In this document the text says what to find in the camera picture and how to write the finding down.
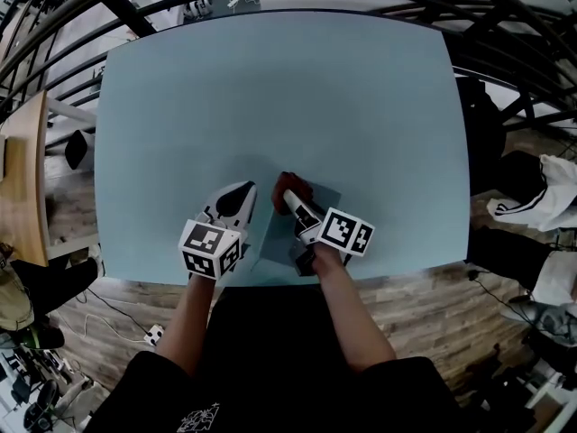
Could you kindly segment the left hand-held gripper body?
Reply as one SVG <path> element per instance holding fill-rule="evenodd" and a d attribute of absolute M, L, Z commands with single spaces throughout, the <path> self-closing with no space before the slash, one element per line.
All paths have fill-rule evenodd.
<path fill-rule="evenodd" d="M 220 281 L 243 258 L 248 218 L 214 218 L 206 211 L 188 220 L 179 240 L 179 251 L 189 276 Z"/>

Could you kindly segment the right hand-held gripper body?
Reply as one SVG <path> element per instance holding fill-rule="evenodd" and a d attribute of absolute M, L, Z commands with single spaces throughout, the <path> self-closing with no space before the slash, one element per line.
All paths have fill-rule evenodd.
<path fill-rule="evenodd" d="M 324 220 L 318 217 L 317 228 L 296 234 L 299 244 L 293 248 L 293 262 L 298 275 L 307 277 L 315 274 L 312 268 L 316 257 L 315 244 L 333 247 L 344 255 L 343 264 L 347 265 L 354 256 L 365 255 L 373 233 L 373 225 L 330 207 Z"/>

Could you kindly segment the red-brown cloth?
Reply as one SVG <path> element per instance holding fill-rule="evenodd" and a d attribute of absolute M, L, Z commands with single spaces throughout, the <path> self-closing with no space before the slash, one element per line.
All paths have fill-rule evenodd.
<path fill-rule="evenodd" d="M 313 199 L 313 189 L 305 180 L 294 172 L 281 172 L 271 194 L 271 202 L 275 211 L 281 216 L 291 213 L 283 198 L 287 189 L 290 189 L 303 202 L 309 203 Z"/>

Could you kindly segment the grey pad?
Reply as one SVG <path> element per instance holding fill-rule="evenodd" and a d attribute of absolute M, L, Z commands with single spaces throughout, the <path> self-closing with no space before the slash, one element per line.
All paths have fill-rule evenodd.
<path fill-rule="evenodd" d="M 315 183 L 308 184 L 312 187 L 314 195 L 309 203 L 304 203 L 312 209 L 316 216 L 324 220 L 328 209 L 330 207 L 336 207 L 342 195 L 340 192 L 322 185 Z M 299 244 L 295 233 L 295 225 L 296 219 L 291 213 L 286 216 L 281 216 L 273 207 L 270 222 L 261 244 L 259 258 L 292 267 L 297 272 L 293 262 L 293 248 L 298 247 Z"/>

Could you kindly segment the person's left forearm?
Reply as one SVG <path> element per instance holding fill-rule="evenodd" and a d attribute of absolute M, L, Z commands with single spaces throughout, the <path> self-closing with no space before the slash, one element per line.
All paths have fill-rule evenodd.
<path fill-rule="evenodd" d="M 215 291 L 215 282 L 192 275 L 170 323 L 157 344 L 156 353 L 193 376 L 198 367 Z"/>

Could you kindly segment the person's right forearm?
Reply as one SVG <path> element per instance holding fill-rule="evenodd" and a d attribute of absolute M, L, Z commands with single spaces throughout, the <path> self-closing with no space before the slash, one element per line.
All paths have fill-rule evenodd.
<path fill-rule="evenodd" d="M 364 306 L 340 252 L 317 243 L 314 253 L 313 270 L 349 366 L 359 373 L 376 364 L 395 360 L 397 356 L 393 347 Z"/>

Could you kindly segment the person's black shirt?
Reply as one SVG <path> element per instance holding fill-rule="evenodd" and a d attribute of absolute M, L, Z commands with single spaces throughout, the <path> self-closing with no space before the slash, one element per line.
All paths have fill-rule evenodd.
<path fill-rule="evenodd" d="M 424 357 L 346 363 L 316 286 L 230 289 L 199 367 L 138 353 L 85 433 L 464 433 Z"/>

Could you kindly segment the grey trash bin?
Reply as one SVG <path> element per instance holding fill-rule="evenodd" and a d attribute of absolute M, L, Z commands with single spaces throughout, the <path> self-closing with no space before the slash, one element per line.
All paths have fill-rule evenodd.
<path fill-rule="evenodd" d="M 93 170 L 95 155 L 94 134 L 76 130 L 65 147 L 65 158 L 72 170 Z"/>

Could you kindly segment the black bag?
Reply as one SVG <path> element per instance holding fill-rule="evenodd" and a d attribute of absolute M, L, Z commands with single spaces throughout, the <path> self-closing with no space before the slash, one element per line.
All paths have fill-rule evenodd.
<path fill-rule="evenodd" d="M 469 159 L 470 195 L 494 188 L 493 177 L 505 148 L 500 111 L 476 78 L 456 78 L 463 110 Z"/>

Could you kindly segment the wooden side table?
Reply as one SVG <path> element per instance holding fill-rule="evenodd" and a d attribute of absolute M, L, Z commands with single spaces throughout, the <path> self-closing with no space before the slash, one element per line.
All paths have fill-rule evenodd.
<path fill-rule="evenodd" d="M 0 183 L 0 243 L 16 258 L 48 264 L 48 227 L 44 191 L 47 127 L 44 91 L 29 99 L 0 126 L 6 137 L 5 177 Z"/>

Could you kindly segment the black flat device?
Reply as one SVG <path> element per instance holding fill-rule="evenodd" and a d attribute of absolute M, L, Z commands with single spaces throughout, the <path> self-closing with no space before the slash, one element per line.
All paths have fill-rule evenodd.
<path fill-rule="evenodd" d="M 32 324 L 18 333 L 20 345 L 30 350 L 53 350 L 64 346 L 65 337 L 53 326 Z"/>

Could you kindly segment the white jacket with black stripes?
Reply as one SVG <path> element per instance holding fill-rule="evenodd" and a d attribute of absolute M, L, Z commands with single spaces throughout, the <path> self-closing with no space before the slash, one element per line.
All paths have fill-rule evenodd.
<path fill-rule="evenodd" d="M 500 223 L 541 232 L 577 228 L 577 164 L 542 154 L 515 151 L 499 161 L 487 211 Z"/>

